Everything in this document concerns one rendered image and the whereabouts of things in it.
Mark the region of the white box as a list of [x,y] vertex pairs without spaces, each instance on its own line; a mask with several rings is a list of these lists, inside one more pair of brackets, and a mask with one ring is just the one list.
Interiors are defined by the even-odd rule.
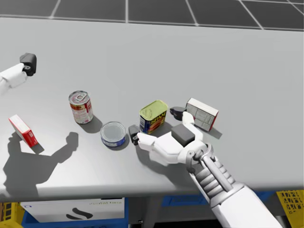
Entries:
[[22,202],[38,222],[124,218],[125,198]]

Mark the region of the blue flat can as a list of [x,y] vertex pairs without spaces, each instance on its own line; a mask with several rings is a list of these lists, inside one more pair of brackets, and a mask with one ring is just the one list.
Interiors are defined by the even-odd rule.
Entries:
[[120,122],[108,122],[100,130],[103,144],[107,147],[119,147],[125,143],[126,129]]

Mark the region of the blue box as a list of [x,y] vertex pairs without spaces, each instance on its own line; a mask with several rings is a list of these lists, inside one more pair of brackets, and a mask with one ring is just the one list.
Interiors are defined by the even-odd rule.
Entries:
[[129,202],[125,198],[124,218],[100,219],[100,220],[74,220],[64,222],[38,222],[27,211],[22,221],[24,228],[128,228],[129,226]]
[[[269,197],[275,194],[275,191],[254,191],[254,193],[260,198],[261,201],[267,201]],[[174,207],[174,206],[196,206],[196,205],[208,205],[207,200],[202,194],[199,195],[174,195],[165,196],[162,200],[162,207]]]

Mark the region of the red and white carton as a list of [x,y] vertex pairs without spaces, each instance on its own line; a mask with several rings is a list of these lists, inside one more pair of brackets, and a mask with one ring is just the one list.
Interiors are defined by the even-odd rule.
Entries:
[[194,123],[199,128],[209,132],[218,116],[219,111],[194,98],[190,98],[186,103],[187,112],[194,117]]

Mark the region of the green and blue rectangular can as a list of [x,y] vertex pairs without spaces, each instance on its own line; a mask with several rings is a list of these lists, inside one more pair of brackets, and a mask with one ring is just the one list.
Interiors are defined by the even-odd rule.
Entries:
[[155,100],[139,111],[140,129],[151,134],[165,122],[168,106],[162,100]]

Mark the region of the red and white can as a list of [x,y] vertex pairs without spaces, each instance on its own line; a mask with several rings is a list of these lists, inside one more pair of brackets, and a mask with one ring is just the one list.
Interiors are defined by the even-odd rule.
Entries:
[[93,109],[90,96],[86,91],[74,91],[69,95],[68,100],[76,123],[86,124],[92,121]]

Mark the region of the yellow box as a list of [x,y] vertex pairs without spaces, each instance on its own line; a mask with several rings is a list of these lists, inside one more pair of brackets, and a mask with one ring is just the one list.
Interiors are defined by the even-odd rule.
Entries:
[[304,228],[304,190],[276,192],[292,228]]
[[24,213],[19,202],[0,203],[0,228],[23,228]]

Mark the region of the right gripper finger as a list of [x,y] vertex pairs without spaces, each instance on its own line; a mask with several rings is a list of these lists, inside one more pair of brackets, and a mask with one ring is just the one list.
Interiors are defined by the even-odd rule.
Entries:
[[156,141],[155,136],[142,133],[138,126],[131,125],[128,128],[129,136],[135,146],[139,146],[142,150],[152,151],[153,144]]
[[181,121],[183,124],[194,125],[194,117],[192,114],[187,112],[187,109],[185,107],[172,107],[170,108],[170,113],[176,120]]

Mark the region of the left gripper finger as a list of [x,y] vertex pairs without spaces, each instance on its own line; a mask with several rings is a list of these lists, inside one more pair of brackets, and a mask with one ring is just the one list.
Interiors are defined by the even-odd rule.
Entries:
[[34,76],[37,69],[37,56],[25,53],[19,58],[20,63],[0,72],[0,88],[15,88]]

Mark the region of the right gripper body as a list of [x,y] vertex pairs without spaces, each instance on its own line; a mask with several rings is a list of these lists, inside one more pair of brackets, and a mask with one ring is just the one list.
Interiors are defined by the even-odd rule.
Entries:
[[188,152],[206,151],[207,145],[203,142],[202,132],[194,125],[179,124],[158,137],[152,149],[168,164],[185,164]]

